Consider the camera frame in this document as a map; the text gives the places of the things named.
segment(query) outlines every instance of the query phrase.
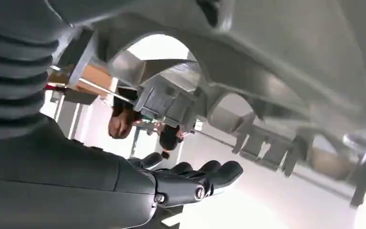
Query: robotic hand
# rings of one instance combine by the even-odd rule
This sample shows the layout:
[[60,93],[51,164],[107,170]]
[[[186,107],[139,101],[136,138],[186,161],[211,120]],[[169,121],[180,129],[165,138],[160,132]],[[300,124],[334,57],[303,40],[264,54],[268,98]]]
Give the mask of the robotic hand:
[[221,165],[215,160],[205,163],[199,170],[193,170],[189,163],[181,162],[171,169],[149,171],[149,168],[162,161],[159,153],[152,153],[144,159],[130,158],[128,161],[141,172],[155,178],[154,202],[164,208],[195,203],[221,193],[243,173],[242,167],[235,161]]

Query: dark hair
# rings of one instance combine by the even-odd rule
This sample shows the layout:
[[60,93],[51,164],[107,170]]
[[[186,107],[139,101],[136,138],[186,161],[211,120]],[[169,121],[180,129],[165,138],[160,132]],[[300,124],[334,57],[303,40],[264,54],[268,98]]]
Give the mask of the dark hair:
[[167,153],[165,151],[162,151],[161,156],[162,156],[162,158],[165,158],[165,159],[169,159],[169,157],[170,157],[169,153]]
[[179,130],[179,126],[171,127],[169,125],[165,125],[165,129],[159,136],[159,144],[161,144],[163,149],[174,150],[177,145],[182,142],[182,140],[176,136]]

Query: metal bolt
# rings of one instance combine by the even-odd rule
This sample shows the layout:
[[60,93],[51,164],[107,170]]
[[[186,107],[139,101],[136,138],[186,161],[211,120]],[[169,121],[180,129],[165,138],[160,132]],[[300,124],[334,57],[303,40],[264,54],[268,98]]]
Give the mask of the metal bolt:
[[165,196],[162,194],[156,194],[155,195],[155,202],[162,204],[163,202],[165,202]]
[[196,193],[195,193],[195,198],[197,200],[202,200],[205,196],[205,190],[204,190],[204,187],[203,186],[199,186],[197,189],[196,189]]

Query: wall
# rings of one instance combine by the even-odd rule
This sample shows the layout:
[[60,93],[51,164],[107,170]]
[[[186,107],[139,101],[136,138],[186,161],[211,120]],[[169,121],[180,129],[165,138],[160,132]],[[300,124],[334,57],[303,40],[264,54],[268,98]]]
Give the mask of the wall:
[[[210,127],[226,141],[234,140]],[[232,190],[186,206],[181,229],[351,229],[356,210],[348,200],[319,189],[297,177],[285,178],[231,154],[231,148],[196,134],[185,139],[181,161],[199,168],[208,160],[237,160],[244,174]]]

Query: red object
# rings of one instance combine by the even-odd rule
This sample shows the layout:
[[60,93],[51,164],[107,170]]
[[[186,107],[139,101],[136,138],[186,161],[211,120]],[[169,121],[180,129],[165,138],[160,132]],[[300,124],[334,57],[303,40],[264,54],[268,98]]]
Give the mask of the red object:
[[66,87],[51,86],[51,85],[47,84],[47,85],[45,85],[45,90],[65,93],[67,91],[67,88]]
[[57,89],[57,87],[55,86],[51,86],[51,85],[45,85],[45,90],[48,90],[48,91],[55,91]]

